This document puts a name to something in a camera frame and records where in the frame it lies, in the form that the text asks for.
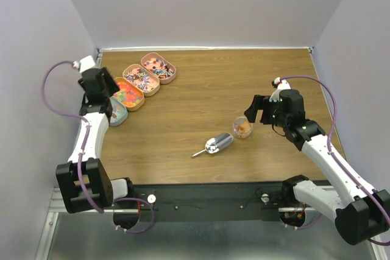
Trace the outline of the orange candy tray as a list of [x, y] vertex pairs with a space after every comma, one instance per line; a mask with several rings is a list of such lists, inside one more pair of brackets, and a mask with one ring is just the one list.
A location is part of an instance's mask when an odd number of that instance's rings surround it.
[[119, 87], [113, 97], [122, 103], [128, 111], [137, 111], [144, 104], [144, 94], [123, 77], [114, 78]]

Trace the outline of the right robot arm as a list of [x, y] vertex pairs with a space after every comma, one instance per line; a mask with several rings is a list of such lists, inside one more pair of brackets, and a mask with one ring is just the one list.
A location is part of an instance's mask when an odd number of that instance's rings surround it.
[[378, 191], [359, 177], [328, 141], [325, 131], [305, 116], [298, 90], [276, 90], [272, 96], [256, 95], [244, 112], [249, 122], [278, 126], [288, 141], [310, 158], [333, 186], [332, 195], [304, 175], [286, 179], [280, 191], [287, 206], [309, 205], [333, 221], [339, 235], [350, 245], [369, 240], [389, 230], [389, 192]]

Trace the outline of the clear plastic cup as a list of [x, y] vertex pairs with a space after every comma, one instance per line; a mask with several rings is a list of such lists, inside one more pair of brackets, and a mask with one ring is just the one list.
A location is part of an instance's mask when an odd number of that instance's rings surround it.
[[233, 121], [232, 131], [233, 135], [239, 139], [245, 139], [252, 133], [253, 124], [248, 121], [245, 116], [237, 117]]

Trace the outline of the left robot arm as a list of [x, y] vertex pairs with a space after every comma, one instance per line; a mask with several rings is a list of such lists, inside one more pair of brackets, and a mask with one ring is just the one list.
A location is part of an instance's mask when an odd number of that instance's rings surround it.
[[107, 68], [87, 69], [81, 76], [78, 83], [84, 94], [76, 144], [68, 162], [55, 170], [65, 208], [70, 214], [91, 209], [101, 213], [114, 202], [129, 208], [135, 201], [132, 182], [129, 178], [109, 179], [101, 162], [113, 113], [110, 98], [119, 87]]

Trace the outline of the grey candy tray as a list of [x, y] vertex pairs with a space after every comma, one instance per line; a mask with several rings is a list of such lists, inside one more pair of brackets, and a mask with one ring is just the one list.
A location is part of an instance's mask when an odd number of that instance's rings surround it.
[[122, 124], [128, 117], [127, 108], [114, 97], [110, 98], [112, 105], [112, 116], [110, 118], [111, 126], [118, 126]]

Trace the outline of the metal scoop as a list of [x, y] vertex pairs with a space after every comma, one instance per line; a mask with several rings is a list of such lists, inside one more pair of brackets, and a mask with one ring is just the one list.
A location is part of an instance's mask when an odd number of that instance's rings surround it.
[[227, 146], [231, 145], [233, 142], [233, 136], [229, 133], [221, 133], [214, 138], [209, 139], [205, 143], [204, 150], [193, 154], [191, 157], [195, 158], [199, 156], [201, 153], [207, 152], [209, 154], [216, 154]]

